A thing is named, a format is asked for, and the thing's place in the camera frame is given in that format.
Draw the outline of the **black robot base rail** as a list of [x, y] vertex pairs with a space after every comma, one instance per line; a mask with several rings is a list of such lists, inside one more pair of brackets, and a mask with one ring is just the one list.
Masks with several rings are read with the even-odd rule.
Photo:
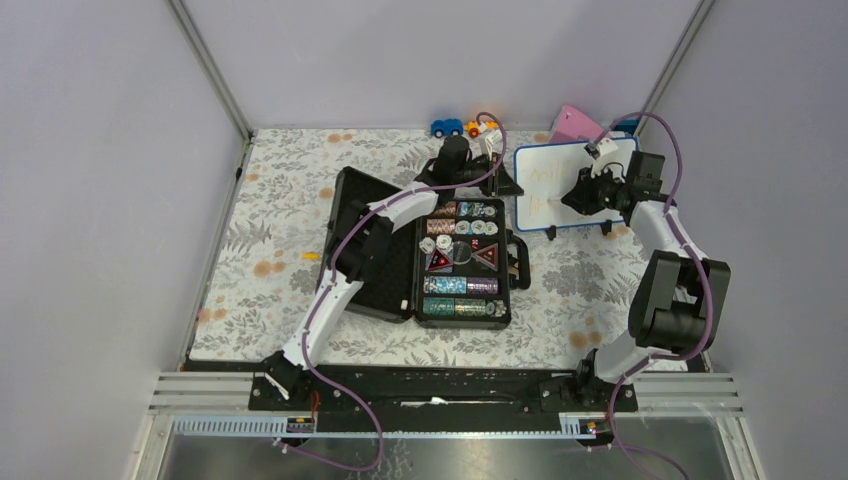
[[320, 433], [556, 433], [568, 416], [633, 413], [633, 387], [575, 370], [270, 364], [256, 372], [248, 408], [300, 412]]

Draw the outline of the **blue framed whiteboard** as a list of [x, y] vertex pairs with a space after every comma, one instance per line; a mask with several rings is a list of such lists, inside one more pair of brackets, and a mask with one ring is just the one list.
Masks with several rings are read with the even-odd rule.
[[515, 199], [515, 226], [523, 232], [542, 231], [554, 226], [569, 228], [600, 225], [606, 221], [621, 223], [620, 213], [606, 209], [582, 216], [562, 202], [547, 197], [562, 197], [577, 183], [578, 173], [592, 164], [584, 151], [586, 141], [529, 145], [516, 149], [513, 156], [514, 180], [525, 193]]

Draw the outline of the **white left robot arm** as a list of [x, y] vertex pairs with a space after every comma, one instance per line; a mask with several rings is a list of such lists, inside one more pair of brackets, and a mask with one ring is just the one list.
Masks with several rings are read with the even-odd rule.
[[508, 147], [505, 131], [490, 130], [477, 140], [481, 154], [473, 158], [466, 138], [445, 138], [437, 156], [407, 186], [375, 202], [351, 203], [334, 220], [342, 237], [329, 243], [315, 297], [291, 338], [264, 368], [263, 379], [282, 408], [296, 411], [309, 401], [307, 376], [318, 374], [312, 356], [325, 346], [355, 294], [376, 277], [392, 235], [446, 204], [458, 189], [485, 190], [501, 169]]

